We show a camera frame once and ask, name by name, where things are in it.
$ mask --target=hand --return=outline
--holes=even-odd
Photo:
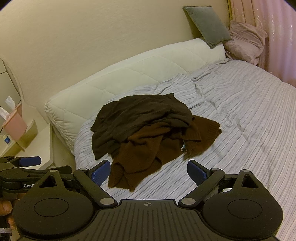
[[[17,198],[21,198],[23,196],[24,193],[19,193]],[[11,211],[17,202],[17,199],[12,202],[5,199],[0,199],[0,216],[7,216],[7,222],[9,223],[12,230],[16,230],[16,225],[15,221],[13,220]]]

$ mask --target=gray-green cushion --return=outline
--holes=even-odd
[[[210,48],[213,49],[219,43],[231,40],[228,29],[211,6],[185,6],[183,9],[186,10]]]

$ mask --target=dark garment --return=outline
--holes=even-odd
[[[191,121],[191,111],[173,93],[134,95],[113,101],[102,107],[91,127],[95,159],[106,153],[114,158],[120,143],[147,124],[165,122],[172,127],[187,127]]]
[[[164,122],[144,126],[121,143],[111,165],[108,186],[134,191],[145,177],[179,157],[183,144],[189,156],[203,153],[221,133],[219,127],[219,123],[199,116],[193,116],[185,128]]]

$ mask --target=circular logo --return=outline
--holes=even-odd
[[[150,203],[150,202],[146,202],[146,203],[144,203],[144,205],[145,205],[146,207],[150,207],[150,206],[152,205],[152,203]]]

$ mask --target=bed sheet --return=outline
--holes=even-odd
[[[178,75],[158,86],[143,86],[126,93],[167,94],[184,102],[192,114],[221,124],[222,134],[203,154],[193,159],[207,168],[226,173],[251,170],[279,202],[284,220],[277,234],[281,241],[296,240],[296,88],[270,73],[237,60],[226,60],[199,69],[188,77]],[[117,96],[110,101],[120,99]],[[77,168],[92,168],[92,126],[97,113],[82,126],[74,148]],[[101,187],[121,199],[175,199],[196,188],[186,172],[184,156],[146,177],[130,192]]]

